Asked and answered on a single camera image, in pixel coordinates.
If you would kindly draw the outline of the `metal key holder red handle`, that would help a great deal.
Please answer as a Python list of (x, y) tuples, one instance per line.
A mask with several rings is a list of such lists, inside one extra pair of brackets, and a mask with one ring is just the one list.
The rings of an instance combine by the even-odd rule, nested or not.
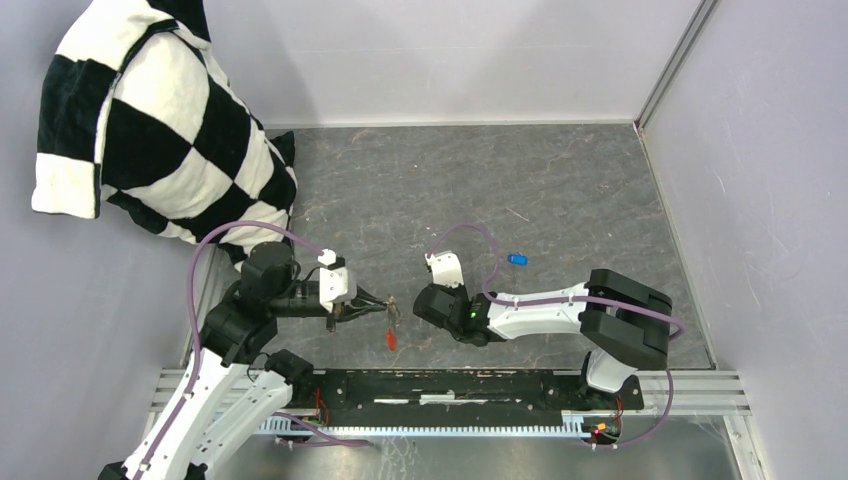
[(389, 295), (386, 300), (387, 313), (387, 329), (386, 329), (386, 344), (391, 352), (395, 352), (398, 346), (396, 330), (400, 324), (401, 312), (397, 300), (393, 295)]

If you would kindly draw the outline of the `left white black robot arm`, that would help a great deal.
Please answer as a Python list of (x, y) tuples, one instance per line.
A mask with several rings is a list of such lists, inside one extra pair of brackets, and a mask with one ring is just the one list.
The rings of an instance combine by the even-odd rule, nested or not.
[(291, 246), (266, 242), (242, 264), (240, 278), (206, 315), (177, 390), (137, 449), (106, 465), (102, 479), (212, 479), (274, 412), (302, 407), (314, 394), (313, 366), (280, 350), (228, 409), (221, 404), (277, 333), (280, 318), (320, 318), (330, 329), (384, 312), (386, 299), (358, 286), (343, 258), (325, 250), (307, 276)]

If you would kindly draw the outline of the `key with blue tag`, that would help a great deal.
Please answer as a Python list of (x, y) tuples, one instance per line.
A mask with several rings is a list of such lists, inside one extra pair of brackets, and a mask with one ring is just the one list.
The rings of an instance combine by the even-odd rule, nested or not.
[(506, 261), (510, 264), (518, 266), (527, 266), (529, 263), (529, 260), (526, 256), (517, 253), (508, 254), (506, 256)]

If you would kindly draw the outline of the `black white checkered cloth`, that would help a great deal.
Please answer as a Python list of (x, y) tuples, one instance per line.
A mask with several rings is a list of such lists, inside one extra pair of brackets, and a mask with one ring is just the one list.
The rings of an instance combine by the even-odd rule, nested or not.
[(61, 39), (40, 98), (35, 212), (208, 239), (240, 266), (283, 239), (292, 132), (270, 136), (216, 61), (200, 1), (94, 1)]

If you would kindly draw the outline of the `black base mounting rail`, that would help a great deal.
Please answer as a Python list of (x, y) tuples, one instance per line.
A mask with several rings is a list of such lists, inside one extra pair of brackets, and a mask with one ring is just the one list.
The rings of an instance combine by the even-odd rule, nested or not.
[(556, 426), (562, 414), (613, 415), (645, 402), (631, 376), (616, 393), (580, 373), (535, 370), (316, 371), (295, 384), (287, 409), (326, 413), (332, 427)]

